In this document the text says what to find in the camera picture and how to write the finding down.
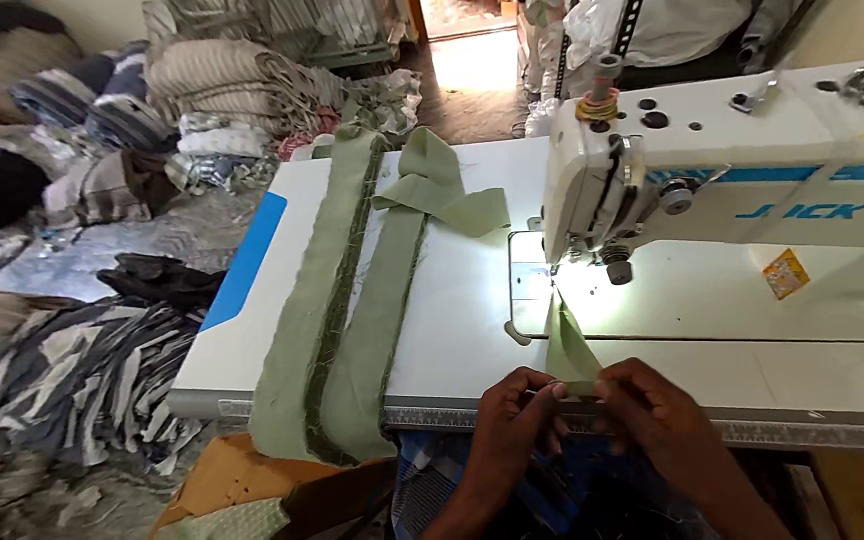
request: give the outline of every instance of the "measuring tape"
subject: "measuring tape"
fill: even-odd
[[[472,432],[475,415],[476,411],[470,409],[386,406],[383,424],[392,430]],[[561,416],[571,434],[595,434],[594,414]],[[734,446],[864,449],[864,425],[758,420],[712,420],[712,423],[726,443]]]

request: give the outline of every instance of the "industrial sewing machine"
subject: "industrial sewing machine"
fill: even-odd
[[[864,341],[864,68],[822,73],[623,92],[605,126],[563,103],[515,331],[554,281],[588,338]]]

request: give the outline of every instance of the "light green fabric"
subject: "light green fabric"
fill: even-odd
[[[549,348],[545,356],[545,371],[566,384],[598,379],[602,365],[589,348],[579,323],[556,287],[552,289],[548,321]],[[585,385],[575,385],[574,388],[576,391],[587,389]]]
[[[505,190],[466,195],[455,151],[427,128],[413,131],[398,161],[399,180],[372,197],[377,209],[403,205],[438,218],[467,237],[510,227]]]
[[[322,391],[321,373],[328,369],[321,358],[323,336],[332,321],[345,321],[348,291],[342,289],[354,277],[361,247],[351,239],[361,239],[365,228],[363,216],[375,188],[375,177],[367,177],[375,169],[379,141],[378,133],[367,129],[342,126],[336,132],[325,197],[252,397],[248,431],[266,456],[318,460],[308,436],[318,429],[316,392]],[[352,275],[346,275],[350,264]]]
[[[266,498],[167,524],[155,540],[269,540],[288,524],[282,499]]]
[[[377,209],[389,211],[319,409],[328,439],[360,461],[396,454],[380,422],[426,215],[473,237],[509,226],[503,190],[466,195],[455,151],[426,128],[409,138],[398,173],[395,184],[372,198]]]
[[[426,215],[408,206],[385,214],[358,305],[322,394],[325,435],[359,461],[396,455],[396,445],[382,436],[380,412],[425,229]]]

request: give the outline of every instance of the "yellow sticker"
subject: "yellow sticker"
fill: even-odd
[[[786,249],[762,270],[762,276],[775,295],[782,300],[803,288],[809,282],[809,274],[791,249]]]

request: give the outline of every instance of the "thread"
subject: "thread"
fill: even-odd
[[[593,92],[588,91],[575,103],[575,117],[579,120],[612,120],[618,117],[618,88],[608,89],[608,97],[593,101]]]

